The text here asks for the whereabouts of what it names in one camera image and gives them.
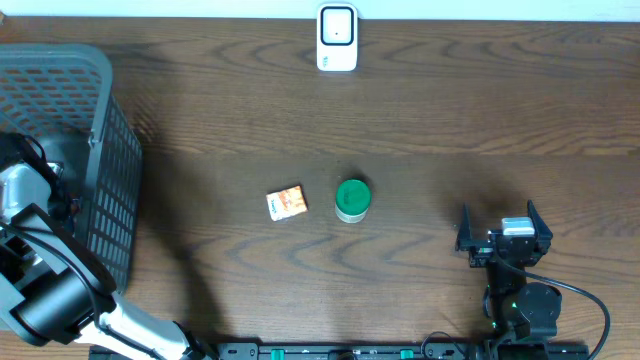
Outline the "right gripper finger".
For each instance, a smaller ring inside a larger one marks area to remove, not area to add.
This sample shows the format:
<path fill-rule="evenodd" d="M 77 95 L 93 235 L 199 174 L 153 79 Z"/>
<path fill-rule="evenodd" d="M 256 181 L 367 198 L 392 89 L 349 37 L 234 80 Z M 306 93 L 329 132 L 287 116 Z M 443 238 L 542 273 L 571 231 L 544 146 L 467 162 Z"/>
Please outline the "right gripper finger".
<path fill-rule="evenodd" d="M 468 251 L 473 243 L 472 228 L 470 223 L 469 209 L 466 203 L 462 206 L 461 223 L 458 226 L 455 249 L 457 251 Z"/>
<path fill-rule="evenodd" d="M 532 200 L 527 201 L 527 211 L 535 229 L 537 248 L 540 253 L 547 253 L 551 247 L 553 233 L 539 215 Z"/>

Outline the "green lid jar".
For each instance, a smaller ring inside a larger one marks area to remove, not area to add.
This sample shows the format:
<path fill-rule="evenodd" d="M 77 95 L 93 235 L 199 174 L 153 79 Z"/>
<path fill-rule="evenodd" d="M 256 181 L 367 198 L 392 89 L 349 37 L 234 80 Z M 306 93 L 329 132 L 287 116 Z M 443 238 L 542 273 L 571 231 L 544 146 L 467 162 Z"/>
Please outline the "green lid jar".
<path fill-rule="evenodd" d="M 372 192 L 361 180 L 349 179 L 342 182 L 335 196 L 335 212 L 337 217 L 348 224 L 362 221 L 371 205 Z"/>

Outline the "small orange snack box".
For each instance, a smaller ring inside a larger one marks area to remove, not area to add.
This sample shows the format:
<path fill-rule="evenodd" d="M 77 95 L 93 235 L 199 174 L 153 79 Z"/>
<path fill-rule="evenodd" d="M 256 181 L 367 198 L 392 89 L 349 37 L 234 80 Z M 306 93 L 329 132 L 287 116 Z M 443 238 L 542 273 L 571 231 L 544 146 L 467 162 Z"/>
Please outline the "small orange snack box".
<path fill-rule="evenodd" d="M 308 211 L 300 185 L 266 195 L 267 207 L 272 221 L 285 220 Z"/>

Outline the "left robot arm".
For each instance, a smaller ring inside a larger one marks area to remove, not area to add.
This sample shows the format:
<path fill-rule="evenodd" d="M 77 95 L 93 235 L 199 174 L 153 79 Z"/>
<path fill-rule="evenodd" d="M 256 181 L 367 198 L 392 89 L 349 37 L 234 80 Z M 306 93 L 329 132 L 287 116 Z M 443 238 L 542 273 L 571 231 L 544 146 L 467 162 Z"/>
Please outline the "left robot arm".
<path fill-rule="evenodd" d="M 44 148 L 1 136 L 1 319 L 23 341 L 96 345 L 128 359 L 216 359 L 176 322 L 116 291 L 103 263 L 73 235 L 74 205 Z"/>

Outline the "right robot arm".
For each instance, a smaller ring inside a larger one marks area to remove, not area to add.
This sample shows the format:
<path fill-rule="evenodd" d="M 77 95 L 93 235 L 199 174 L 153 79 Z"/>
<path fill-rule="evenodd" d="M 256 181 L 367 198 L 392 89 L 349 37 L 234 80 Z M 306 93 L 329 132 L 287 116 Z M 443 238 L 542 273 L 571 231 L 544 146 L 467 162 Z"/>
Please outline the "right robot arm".
<path fill-rule="evenodd" d="M 529 282 L 525 269 L 547 254 L 553 233 L 527 203 L 525 217 L 504 218 L 484 238 L 473 235 L 467 206 L 455 249 L 469 255 L 469 266 L 486 270 L 483 311 L 493 322 L 494 336 L 469 347 L 470 359 L 534 359 L 549 357 L 548 339 L 557 335 L 562 295 L 551 285 Z"/>

